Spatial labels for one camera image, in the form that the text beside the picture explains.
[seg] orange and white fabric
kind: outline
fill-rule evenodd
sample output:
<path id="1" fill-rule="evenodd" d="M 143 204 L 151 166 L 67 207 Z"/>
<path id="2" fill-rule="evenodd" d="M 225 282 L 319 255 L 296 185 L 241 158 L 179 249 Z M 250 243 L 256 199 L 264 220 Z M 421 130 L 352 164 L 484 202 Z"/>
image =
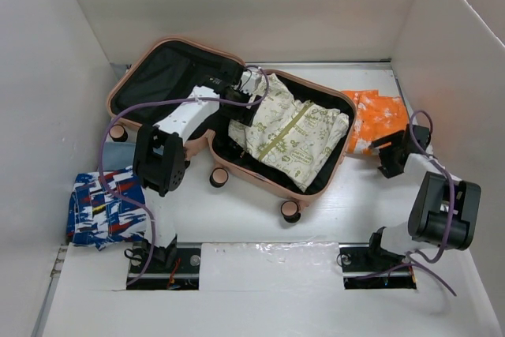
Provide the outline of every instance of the orange and white fabric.
<path id="1" fill-rule="evenodd" d="M 354 131 L 347 147 L 348 153 L 372 155 L 372 141 L 404 130 L 409 115 L 402 98 L 380 96 L 378 90 L 344 91 L 356 104 Z"/>

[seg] suitcase lid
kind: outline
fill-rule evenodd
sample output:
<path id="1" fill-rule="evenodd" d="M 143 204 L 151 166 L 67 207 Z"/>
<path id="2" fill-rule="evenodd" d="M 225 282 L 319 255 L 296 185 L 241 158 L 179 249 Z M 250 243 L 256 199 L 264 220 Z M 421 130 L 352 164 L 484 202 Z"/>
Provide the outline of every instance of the suitcase lid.
<path id="1" fill-rule="evenodd" d="M 169 37 L 156 43 L 119 81 L 107 98 L 111 116 L 135 104 L 186 98 L 201 78 L 213 76 L 238 84 L 245 63 L 236 56 Z M 128 113 L 123 122 L 132 126 L 154 125 L 172 113 L 178 104 L 143 108 Z"/>

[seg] green stripe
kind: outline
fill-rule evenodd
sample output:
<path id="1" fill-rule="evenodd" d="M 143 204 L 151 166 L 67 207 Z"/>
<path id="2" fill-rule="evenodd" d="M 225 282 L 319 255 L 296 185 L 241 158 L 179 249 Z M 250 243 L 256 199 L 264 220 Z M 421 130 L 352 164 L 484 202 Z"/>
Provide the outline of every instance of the green stripe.
<path id="1" fill-rule="evenodd" d="M 268 144 L 268 146 L 265 149 L 263 149 L 260 156 L 258 157 L 258 161 L 261 162 L 261 160 L 263 158 L 265 158 L 265 156 L 269 153 L 269 151 L 272 150 L 274 148 L 274 146 L 276 146 L 277 143 L 280 142 L 280 140 L 282 138 L 284 138 L 285 135 L 288 134 L 288 132 L 291 130 L 291 128 L 294 127 L 294 125 L 301 119 L 301 117 L 305 114 L 305 112 L 307 112 L 307 110 L 311 106 L 312 106 L 312 102 L 307 102 L 307 104 L 305 104 L 305 106 L 301 109 L 300 113 L 297 114 L 295 116 L 295 118 L 293 120 L 291 120 L 288 125 L 286 125 L 286 128 L 284 128 L 282 130 L 282 132 L 279 133 L 279 135 L 276 138 L 274 138 L 274 140 L 270 144 Z"/>

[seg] white garment with leaf pattern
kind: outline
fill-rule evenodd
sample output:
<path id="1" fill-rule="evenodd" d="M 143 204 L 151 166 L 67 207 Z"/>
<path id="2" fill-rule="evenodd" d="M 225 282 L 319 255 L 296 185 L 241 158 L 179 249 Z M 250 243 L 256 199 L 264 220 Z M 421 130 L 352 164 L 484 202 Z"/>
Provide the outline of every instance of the white garment with leaf pattern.
<path id="1" fill-rule="evenodd" d="M 295 100 L 275 74 L 252 126 L 230 122 L 230 137 L 252 157 L 286 173 L 303 192 L 310 186 L 331 152 L 346 135 L 349 117 L 337 109 Z M 263 79 L 253 95 L 263 95 Z"/>

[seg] open suitcase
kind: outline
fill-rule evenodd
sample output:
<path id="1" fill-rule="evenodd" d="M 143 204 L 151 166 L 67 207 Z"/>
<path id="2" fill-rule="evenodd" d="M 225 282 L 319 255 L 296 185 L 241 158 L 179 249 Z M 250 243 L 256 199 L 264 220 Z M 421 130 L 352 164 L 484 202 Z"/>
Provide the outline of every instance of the open suitcase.
<path id="1" fill-rule="evenodd" d="M 196 78 L 211 75 L 231 84 L 239 85 L 245 71 L 245 62 L 239 57 L 206 47 L 188 39 L 169 37 L 160 40 L 113 88 L 107 98 L 107 109 L 115 116 L 138 103 L 188 97 L 196 85 Z M 281 205 L 284 219 L 296 223 L 301 211 L 320 197 L 342 162 L 354 127 L 356 107 L 351 99 L 339 91 L 325 88 L 310 81 L 278 70 L 275 73 L 295 99 L 312 100 L 325 108 L 338 108 L 349 116 L 349 128 L 330 154 L 312 184 L 303 193 L 282 171 L 269 167 L 256 159 L 228 136 L 230 119 L 219 112 L 213 114 L 194 132 L 185 144 L 186 160 L 210 148 L 215 161 L 210 182 L 222 187 L 228 172 L 286 199 Z M 154 125 L 178 107 L 170 105 L 135 110 L 121 119 L 129 128 L 138 129 L 143 124 Z"/>

